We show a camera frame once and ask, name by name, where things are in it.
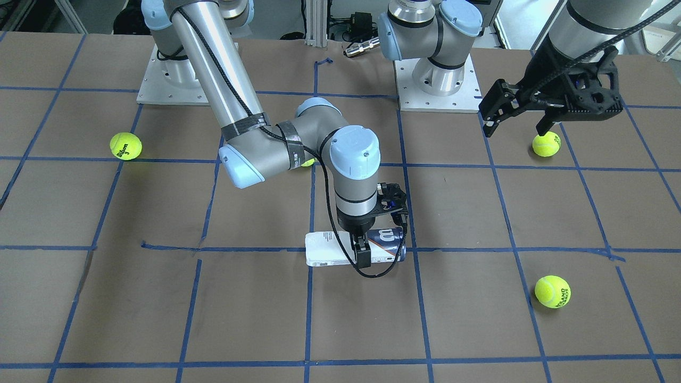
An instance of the wilson logo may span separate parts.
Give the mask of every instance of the wilson logo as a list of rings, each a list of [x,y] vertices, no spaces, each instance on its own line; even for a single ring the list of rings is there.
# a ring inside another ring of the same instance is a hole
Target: wilson logo
[[[117,156],[122,157],[124,154],[130,154],[127,152],[127,144],[123,145],[123,148],[116,153]]]

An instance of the black cable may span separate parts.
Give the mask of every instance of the black cable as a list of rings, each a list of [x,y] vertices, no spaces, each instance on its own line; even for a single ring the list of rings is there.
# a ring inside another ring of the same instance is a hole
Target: black cable
[[[208,42],[206,41],[206,38],[203,35],[203,33],[201,33],[201,31],[199,30],[199,27],[196,26],[196,24],[192,21],[191,17],[189,17],[189,15],[186,13],[186,11],[184,9],[182,9],[182,7],[178,7],[177,12],[179,12],[182,15],[182,17],[185,18],[185,20],[189,23],[189,25],[194,30],[194,32],[196,32],[196,35],[199,37],[199,40],[201,40],[201,43],[203,43],[204,48],[206,49],[206,51],[208,51],[210,58],[212,59],[215,66],[217,67],[217,70],[220,72],[222,79],[225,81],[225,83],[227,84],[227,87],[229,87],[229,90],[232,92],[234,97],[236,97],[236,101],[238,101],[239,104],[241,105],[241,107],[244,108],[244,111],[246,112],[246,114],[249,117],[253,116],[251,109],[248,107],[248,105],[246,105],[244,100],[241,98],[241,96],[239,95],[239,92],[236,91],[236,89],[232,85],[232,82],[229,81],[227,74],[222,69],[222,65],[220,65],[220,61],[218,61],[217,57],[215,57],[215,53],[213,53],[210,45],[208,44]]]
[[[302,28],[307,38],[307,17],[305,16],[305,0],[300,0],[300,13],[302,14]]]
[[[185,20],[187,20],[187,22],[189,23],[191,28],[194,30],[194,32],[196,32],[196,35],[201,40],[201,43],[203,43],[204,48],[208,51],[210,58],[213,60],[213,63],[215,64],[217,69],[220,71],[220,75],[222,75],[222,78],[224,79],[225,83],[229,87],[230,91],[232,91],[232,94],[234,95],[234,97],[236,97],[237,101],[239,101],[239,104],[241,104],[241,106],[244,108],[244,110],[246,111],[246,113],[248,114],[249,117],[253,116],[253,113],[251,112],[249,107],[246,105],[244,100],[239,96],[239,93],[236,91],[236,89],[234,88],[232,83],[229,81],[227,74],[225,74],[224,70],[222,69],[220,62],[218,61],[217,57],[215,57],[215,54],[213,53],[212,49],[210,48],[210,45],[206,41],[206,38],[204,37],[203,33],[201,33],[201,31],[199,30],[199,27],[196,26],[196,24],[192,21],[191,17],[189,17],[189,15],[186,13],[186,11],[184,9],[182,9],[182,7],[178,7],[177,12],[179,12],[182,15],[182,17],[184,17]],[[286,142],[286,138],[270,132],[265,127],[260,127],[260,130],[263,131],[263,133],[267,134],[271,138],[274,138],[274,139],[282,141],[282,142]],[[402,228],[402,240],[400,241],[400,245],[397,247],[395,259],[392,261],[390,266],[387,269],[385,269],[382,273],[379,273],[379,274],[376,274],[376,275],[370,275],[370,274],[366,274],[366,273],[362,272],[360,270],[360,268],[357,267],[357,264],[350,258],[350,255],[348,254],[347,250],[345,249],[345,246],[343,246],[343,243],[341,242],[341,236],[338,234],[338,229],[336,228],[336,224],[334,223],[333,213],[331,212],[331,197],[329,195],[329,174],[328,174],[328,171],[326,170],[326,165],[324,164],[324,160],[321,158],[320,154],[318,154],[314,150],[306,147],[305,145],[303,145],[302,148],[306,152],[310,153],[315,159],[317,159],[317,161],[319,161],[319,165],[321,165],[321,169],[323,170],[323,173],[324,173],[324,189],[325,189],[325,193],[326,193],[326,208],[327,208],[327,211],[328,211],[328,214],[329,214],[329,221],[331,222],[331,228],[334,231],[334,234],[336,236],[336,240],[338,241],[338,245],[340,245],[340,249],[343,251],[343,254],[347,258],[348,262],[350,262],[350,264],[355,269],[355,271],[357,271],[357,273],[359,273],[361,276],[363,276],[365,278],[380,278],[380,277],[388,274],[393,269],[393,267],[395,267],[395,264],[397,263],[397,260],[399,259],[399,256],[400,256],[400,252],[402,251],[402,247],[405,245],[405,238],[407,236],[408,225],[405,223],[404,227]]]
[[[286,139],[284,137],[270,132],[269,130],[265,129],[265,127],[260,127],[260,130],[263,131],[265,134],[267,134],[269,137],[272,137],[276,140],[279,140],[279,141],[282,141],[282,142],[286,141]],[[322,142],[320,149],[324,148],[324,144],[326,143],[326,141],[329,138],[331,138],[331,136],[332,136],[332,134],[329,134],[327,139],[324,140],[324,142]],[[345,258],[347,259],[347,261],[350,262],[350,265],[352,265],[353,269],[355,269],[355,271],[357,271],[358,274],[360,274],[361,276],[363,276],[365,278],[380,278],[380,277],[388,274],[395,267],[395,264],[397,264],[397,261],[400,257],[400,254],[402,253],[402,248],[405,245],[405,239],[407,237],[407,229],[408,229],[407,223],[405,223],[404,227],[402,227],[402,239],[400,240],[400,244],[397,247],[397,250],[396,250],[396,253],[395,253],[395,259],[393,259],[390,266],[388,266],[388,268],[385,269],[383,272],[375,274],[375,275],[366,274],[365,272],[360,270],[360,268],[357,267],[357,264],[352,260],[352,258],[350,258],[350,255],[348,254],[347,250],[345,249],[345,246],[343,246],[343,242],[341,241],[341,236],[338,233],[338,228],[336,228],[336,224],[334,223],[333,212],[331,211],[331,196],[330,196],[330,193],[329,193],[329,190],[330,190],[330,188],[329,188],[329,173],[326,169],[326,164],[324,163],[324,160],[321,158],[320,154],[318,154],[314,150],[306,147],[305,145],[303,145],[302,148],[306,152],[310,153],[315,159],[317,159],[317,161],[319,161],[319,165],[321,166],[321,169],[324,173],[324,192],[325,192],[325,195],[326,195],[326,211],[329,215],[329,222],[331,223],[331,229],[333,229],[334,236],[336,237],[336,240],[338,241],[338,245],[340,246],[340,249],[343,251],[343,255],[345,255]]]
[[[183,61],[183,60],[186,60],[186,59],[188,59],[187,55],[178,56],[180,54],[180,52],[182,52],[182,49],[185,49],[185,47],[180,45],[180,48],[178,48],[175,52],[173,52],[170,55],[166,55],[165,53],[161,52],[159,49],[156,49],[156,58],[159,61],[168,61],[168,60]]]
[[[537,97],[537,92],[539,92],[539,90],[541,88],[545,87],[549,82],[552,82],[553,80],[555,80],[559,76],[562,76],[563,74],[567,73],[567,71],[570,70],[570,68],[577,65],[578,63],[581,63],[583,60],[590,59],[591,57],[598,54],[598,52],[601,52],[603,49],[606,49],[608,46],[611,46],[613,44],[617,44],[618,42],[622,41],[623,39],[625,39],[625,38],[633,35],[634,33],[640,31],[645,26],[649,25],[653,21],[660,18],[662,15],[664,15],[665,13],[670,11],[672,8],[676,7],[679,3],[681,3],[681,0],[670,1],[669,4],[662,7],[662,9],[655,12],[649,18],[639,22],[638,24],[636,24],[633,27],[627,29],[626,31],[620,33],[619,35],[613,37],[612,39],[599,44],[598,46],[596,46],[592,50],[589,50],[588,52],[584,53],[583,55],[579,56],[578,58],[570,60],[569,62],[567,62],[562,67],[558,68],[557,70],[553,71],[551,74],[546,76],[542,81],[539,81],[539,83],[534,88],[532,88],[532,91],[530,91],[530,99],[533,102],[539,102],[539,98]]]

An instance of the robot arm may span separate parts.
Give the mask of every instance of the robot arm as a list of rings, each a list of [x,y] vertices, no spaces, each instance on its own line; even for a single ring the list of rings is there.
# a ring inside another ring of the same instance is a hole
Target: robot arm
[[[366,232],[382,214],[390,213],[398,225],[405,225],[406,196],[397,184],[377,187],[381,154],[376,134],[350,125],[327,100],[308,99],[294,119],[270,126],[225,24],[225,15],[231,16],[227,23],[247,19],[243,13],[253,9],[245,3],[163,0],[159,13],[169,15],[165,17],[172,24],[153,33],[159,50],[167,46],[180,55],[178,46],[183,47],[222,127],[226,145],[219,157],[235,186],[265,181],[313,158],[329,165],[338,222],[352,239],[351,263],[357,269],[368,267]]]
[[[569,0],[527,66],[521,81],[498,79],[479,109],[485,135],[526,110],[543,110],[537,133],[561,121],[602,121],[622,112],[612,45],[668,12],[678,0],[639,23],[647,0]]]

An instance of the blue tape line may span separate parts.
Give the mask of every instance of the blue tape line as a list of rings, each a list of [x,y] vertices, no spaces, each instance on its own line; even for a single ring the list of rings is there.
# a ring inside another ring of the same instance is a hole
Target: blue tape line
[[[62,92],[98,92],[98,93],[139,93],[139,89],[107,89],[107,88],[52,88],[52,87],[2,87],[8,91],[62,91]]]
[[[650,345],[650,340],[646,335],[646,330],[643,327],[643,322],[641,321],[641,317],[638,315],[638,311],[636,310],[636,306],[634,305],[634,300],[631,298],[631,293],[629,292],[627,283],[624,280],[624,274],[622,274],[622,269],[620,269],[619,266],[616,266],[615,269],[617,270],[617,275],[619,275],[620,277],[620,283],[622,284],[622,288],[624,288],[624,293],[627,295],[629,307],[631,307],[631,312],[634,314],[636,324],[638,324],[639,330],[641,331],[641,336],[643,337],[643,340],[646,343],[646,348],[648,349],[648,356],[650,357],[650,360],[652,360],[652,364],[655,366],[657,377],[659,378],[660,383],[665,383],[665,378],[662,376],[660,365],[657,363],[657,357],[655,356],[655,353],[652,351],[652,346]]]
[[[26,148],[24,155],[21,157],[21,160],[19,161],[19,165],[16,167],[16,170],[14,171],[14,174],[12,175],[12,178],[10,179],[10,183],[7,184],[7,187],[5,188],[5,192],[3,193],[2,198],[0,198],[0,207],[2,207],[5,204],[5,202],[7,201],[7,197],[10,196],[10,191],[14,187],[16,179],[19,177],[21,170],[24,168],[24,164],[26,163],[26,158],[28,158],[29,153],[31,152],[31,149],[33,148],[33,145],[35,145],[35,141],[38,139],[40,132],[43,130],[43,127],[45,126],[45,123],[47,122],[47,119],[50,116],[50,113],[52,112],[52,109],[54,108],[54,104],[57,102],[58,97],[59,97],[59,92],[56,92],[54,94],[54,97],[52,98],[52,101],[50,102],[50,105],[47,109],[47,112],[45,112],[45,115],[43,116],[42,121],[40,121],[40,125],[38,125],[38,129],[35,131],[33,138],[29,142],[29,146]]]
[[[180,351],[180,365],[177,367],[177,374],[175,376],[175,383],[182,382],[183,364],[187,357],[187,346],[189,345],[189,333],[191,332],[191,321],[194,318],[194,307],[196,306],[196,294],[199,290],[199,279],[201,278],[201,265],[203,260],[196,260],[196,272],[194,275],[194,284],[191,287],[191,300],[189,301],[189,312],[187,312],[187,324],[185,325],[185,336],[182,339],[182,350]]]
[[[386,366],[386,365],[425,365],[428,359],[338,359],[332,361],[318,361],[315,366]]]
[[[681,253],[681,249],[634,249],[626,247],[615,247],[614,251],[619,251],[621,253],[669,253],[676,254]]]
[[[57,373],[56,364],[61,360],[61,354],[64,352],[64,346],[66,346],[66,339],[69,337],[69,332],[71,331],[71,325],[74,322],[74,316],[76,315],[76,308],[78,307],[78,301],[80,300],[81,289],[76,290],[76,295],[71,303],[71,309],[69,310],[69,316],[66,319],[66,325],[64,326],[64,331],[61,333],[61,339],[59,340],[59,347],[57,348],[57,353],[54,356],[54,364],[50,369],[50,375],[48,376],[47,382],[54,382],[54,375]]]
[[[101,210],[101,215],[99,216],[99,223],[97,223],[97,229],[95,230],[95,236],[92,239],[92,248],[97,247],[97,242],[99,240],[99,235],[101,234],[101,229],[104,226],[104,220],[106,219],[106,213],[109,211],[109,206],[111,206],[111,200],[114,197],[114,191],[116,190],[116,185],[118,185],[118,179],[121,177],[121,171],[123,170],[123,161],[118,164],[116,168],[116,173],[114,174],[114,180],[111,182],[111,187],[109,188],[109,194],[106,196],[106,201],[104,202],[104,208]]]
[[[20,160],[19,156],[0,156],[0,160]],[[29,156],[27,161],[77,161],[77,162],[117,162],[120,161],[115,157],[44,157],[44,156]],[[127,162],[155,162],[155,163],[171,163],[171,164],[220,164],[219,159],[183,159],[183,158],[135,158]],[[383,162],[381,166],[401,168],[402,163]],[[490,165],[485,164],[407,164],[408,168],[475,168],[475,169],[491,169]],[[667,172],[679,173],[681,169],[671,168],[595,168],[595,167],[575,167],[575,166],[530,166],[530,165],[495,165],[497,169],[515,169],[515,170],[589,170],[594,172]]]
[[[181,246],[165,246],[165,245],[150,245],[146,241],[142,241],[141,247],[143,249],[149,250],[185,250],[185,251],[211,251],[211,252],[223,252],[223,253],[236,253],[236,252],[279,252],[279,251],[292,251],[300,253],[305,251],[304,247],[181,247]]]
[[[310,230],[309,232],[315,231],[315,194],[317,193],[317,167],[311,166],[310,178],[312,186],[310,186]]]
[[[139,93],[139,89],[64,88],[64,92]]]
[[[679,360],[681,354],[655,354],[658,360]],[[568,361],[638,361],[650,360],[649,354],[602,354],[602,355],[556,355],[547,356],[549,362]],[[472,365],[487,363],[537,363],[540,356],[502,356],[487,358],[434,358],[430,360],[434,365]],[[372,365],[425,365],[425,358],[412,359],[340,359],[330,361],[311,361],[316,367],[325,366],[372,366]],[[239,368],[239,367],[303,367],[305,361],[202,361],[202,362],[95,362],[95,363],[57,363],[57,369],[168,369],[178,368]],[[0,363],[0,369],[49,369],[54,363]]]
[[[71,59],[71,62],[69,63],[69,67],[66,68],[66,73],[64,74],[64,77],[61,79],[61,82],[59,83],[59,89],[64,89],[64,85],[66,84],[66,79],[69,78],[69,75],[71,74],[71,70],[74,68],[74,64],[76,63],[76,59],[78,58],[78,55],[80,54],[80,49],[83,47],[83,43],[85,43],[85,37],[87,35],[83,35],[80,38],[80,43],[78,43],[78,47],[76,48],[76,53],[74,53],[73,58]]]
[[[411,206],[411,190],[409,187],[409,171],[407,170],[407,151],[405,150],[405,134],[402,129],[402,114],[399,109],[396,110],[397,113],[397,129],[400,135],[400,153],[402,155],[402,172],[405,176],[405,193],[407,194],[407,208],[409,210],[409,234],[411,235],[411,246],[413,248],[418,248],[416,244],[416,230],[414,228],[414,217]],[[432,370],[432,355],[430,353],[430,337],[428,336],[428,321],[426,319],[426,306],[424,304],[423,295],[423,285],[421,284],[421,268],[419,265],[419,254],[418,251],[413,252],[414,257],[414,273],[416,276],[416,292],[419,299],[419,314],[421,316],[421,328],[424,336],[424,350],[426,353],[426,366],[428,368],[428,381],[429,383],[435,382],[435,375]]]
[[[338,93],[318,93],[320,97],[345,97],[345,98],[387,98],[387,99],[398,99],[397,95],[345,95]]]
[[[681,354],[655,354],[658,359],[681,359]]]
[[[119,162],[120,159],[115,157],[41,157],[29,156],[27,161],[73,161],[73,162]],[[181,158],[135,158],[129,159],[126,162],[154,162],[154,163],[170,163],[170,164],[215,164],[214,159],[181,159]]]
[[[80,53],[80,49],[82,48],[84,42],[85,42],[85,35],[83,35],[80,38],[80,43],[78,44],[78,47],[76,48],[74,56],[71,58],[71,63],[69,63],[69,67],[66,69],[66,73],[64,74],[64,77],[61,79],[61,82],[59,83],[59,89],[61,89],[64,86],[66,79],[69,77],[69,74],[71,73],[71,69],[74,67],[74,63],[76,62],[76,59],[78,58],[78,54]],[[3,193],[2,198],[0,198],[0,207],[2,207],[5,204],[5,201],[7,201],[7,197],[10,195],[10,191],[12,190],[12,187],[14,186],[16,179],[19,177],[21,170],[24,168],[24,164],[26,163],[26,158],[28,158],[28,156],[31,152],[31,149],[33,148],[33,145],[35,145],[35,141],[38,139],[40,132],[42,132],[43,128],[45,127],[45,123],[47,122],[47,120],[50,116],[50,113],[52,112],[52,109],[54,108],[54,105],[57,103],[57,98],[59,97],[59,93],[60,93],[60,90],[57,90],[57,92],[54,93],[54,97],[52,98],[52,101],[50,102],[50,106],[48,107],[47,112],[45,112],[45,115],[43,116],[42,121],[40,121],[40,125],[38,125],[38,129],[35,131],[35,134],[33,135],[33,138],[31,139],[29,146],[26,148],[26,151],[24,152],[24,155],[22,156],[21,161],[19,162],[19,165],[17,166],[16,170],[14,171],[14,174],[12,175],[12,179],[10,179],[10,183],[7,185],[7,188],[5,189],[5,192]]]
[[[681,109],[681,106],[657,106],[657,105],[627,105],[636,109]]]
[[[314,96],[317,97],[319,95],[319,92],[317,91],[317,87],[319,85],[319,71],[318,68],[320,65],[325,64],[325,63],[333,63],[334,61],[331,60],[330,57],[325,58],[322,61],[315,61],[315,92]]]
[[[49,88],[49,87],[0,87],[3,91],[52,91],[56,92],[59,88]]]
[[[283,92],[283,91],[255,91],[259,95],[303,95],[312,97],[314,93],[311,92]]]
[[[185,362],[183,367],[303,367],[303,361]]]
[[[439,358],[433,359],[433,364],[438,365],[468,365],[486,363],[536,363],[541,362],[540,356],[516,356],[499,358]]]
[[[650,160],[652,161],[652,164],[655,166],[655,169],[658,170],[658,173],[660,174],[660,178],[662,178],[662,182],[665,184],[665,187],[667,188],[667,192],[669,193],[669,196],[674,201],[674,204],[676,205],[676,210],[678,210],[679,213],[681,213],[681,205],[679,205],[679,202],[676,199],[674,192],[669,187],[669,183],[667,182],[665,175],[660,171],[660,166],[657,164],[657,161],[655,160],[655,156],[652,154],[652,151],[650,150],[650,147],[648,146],[646,139],[643,137],[643,134],[641,133],[641,130],[639,129],[638,124],[636,123],[636,120],[631,115],[631,111],[629,110],[629,107],[627,107],[627,104],[624,101],[622,101],[622,104],[624,105],[624,110],[626,110],[627,114],[629,115],[629,119],[631,120],[631,123],[634,125],[634,129],[636,129],[636,133],[638,133],[639,138],[641,138],[641,142],[643,143],[643,146],[646,148],[646,151],[648,152],[648,155],[650,156]]]
[[[317,183],[317,167],[312,166],[310,171],[310,227],[309,232],[315,231],[315,187]],[[310,357],[312,348],[312,290],[313,288],[313,267],[308,266],[307,270],[307,303],[305,311],[305,370],[303,382],[310,382]]]
[[[225,139],[224,137],[220,136],[220,143],[218,146],[218,149],[220,149],[223,145],[225,144]],[[215,158],[215,173],[213,174],[214,179],[213,179],[213,188],[212,191],[210,192],[210,201],[208,201],[208,208],[206,209],[206,219],[204,220],[204,229],[201,233],[201,242],[203,242],[204,239],[208,236],[208,225],[210,224],[210,214],[212,213],[212,204],[213,200],[215,199],[215,188],[217,187],[217,177],[220,174],[220,157],[219,154]]]
[[[539,355],[541,356],[541,364],[544,367],[544,374],[546,375],[547,383],[552,383],[551,373],[549,371],[549,365],[546,361],[546,353],[544,352],[544,345],[541,341],[541,334],[539,333],[539,325],[537,324],[537,318],[535,317],[535,310],[532,307],[532,301],[530,298],[530,290],[527,285],[527,280],[525,279],[525,272],[522,268],[522,262],[520,261],[520,255],[518,253],[518,246],[516,246],[516,240],[513,237],[513,229],[511,228],[511,220],[509,218],[508,210],[506,209],[506,202],[504,199],[503,192],[501,191],[501,183],[499,182],[499,176],[496,173],[496,167],[494,166],[494,158],[492,156],[492,148],[490,147],[490,142],[487,137],[484,136],[484,122],[482,121],[482,116],[478,113],[478,120],[480,122],[480,130],[483,134],[485,141],[485,148],[487,149],[487,156],[490,159],[490,165],[492,166],[492,175],[494,176],[494,183],[496,184],[496,192],[499,195],[499,202],[501,203],[501,210],[504,213],[504,220],[506,221],[506,228],[509,233],[509,240],[511,241],[511,247],[513,248],[513,256],[516,258],[516,266],[518,268],[518,273],[520,274],[520,281],[522,282],[522,289],[525,293],[525,300],[527,303],[527,309],[530,313],[530,318],[532,320],[532,326],[535,331],[535,337],[537,338],[537,347],[539,348]]]
[[[0,245],[0,250],[90,251],[91,246]]]
[[[305,313],[305,371],[303,382],[310,382],[310,353],[312,348],[312,285],[313,267],[307,267],[307,305]]]
[[[135,113],[135,118],[132,121],[132,126],[130,127],[130,133],[135,133],[137,129],[137,124],[140,122],[140,115],[142,114],[143,104],[137,107],[137,113]],[[124,161],[119,161],[118,168],[116,168],[116,174],[114,175],[114,180],[111,182],[111,187],[109,188],[109,194],[106,196],[106,201],[104,202],[104,208],[101,211],[101,216],[99,217],[99,223],[97,224],[97,229],[95,231],[95,236],[92,240],[92,247],[97,247],[97,242],[99,241],[99,235],[101,234],[101,228],[104,226],[104,220],[106,219],[106,214],[109,211],[109,206],[111,206],[111,200],[114,197],[114,192],[116,190],[116,185],[118,185],[118,179],[121,177],[121,171],[123,170]]]
[[[571,361],[638,361],[648,360],[648,354],[610,354],[610,355],[562,355],[547,356],[550,362],[571,362]]]
[[[578,168],[580,167],[580,163],[577,161],[577,155],[575,155],[575,151],[572,148],[572,144],[570,143],[570,138],[567,135],[567,132],[565,131],[565,126],[563,123],[559,123],[560,125],[560,130],[563,132],[563,139],[565,141],[565,144],[567,144],[567,148],[570,150],[570,155],[572,156],[572,160],[575,162],[575,166]],[[586,184],[586,179],[584,178],[584,173],[582,173],[581,170],[577,169],[577,173],[580,176],[580,180],[582,180],[582,185],[584,186],[584,192],[586,193],[586,197],[589,199],[589,204],[591,205],[591,209],[593,210],[594,216],[596,217],[596,223],[598,224],[598,229],[601,231],[601,237],[603,238],[603,244],[605,245],[606,249],[610,249],[610,243],[607,241],[607,237],[605,235],[605,228],[603,227],[603,223],[601,222],[601,216],[598,213],[598,209],[596,209],[596,202],[594,201],[593,197],[591,196],[591,191],[589,190],[589,186]]]

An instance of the metal frame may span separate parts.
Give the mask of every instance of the metal frame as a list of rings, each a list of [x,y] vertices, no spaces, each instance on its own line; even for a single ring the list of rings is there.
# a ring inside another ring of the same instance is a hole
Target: metal frame
[[[305,0],[305,17],[307,34],[305,44],[326,48],[326,16],[328,13],[326,0]]]
[[[69,23],[69,25],[71,25],[71,28],[73,28],[74,31],[83,35],[87,34],[85,25],[83,25],[83,22],[78,17],[76,10],[71,5],[69,0],[54,0],[54,2],[56,3],[57,7],[59,7],[59,10],[61,10],[61,13],[64,15],[66,21]]]
[[[679,47],[681,47],[681,32],[677,32],[677,34],[675,34],[674,37],[672,37],[671,40],[655,54],[657,61],[666,63],[674,54],[674,51],[679,49]]]

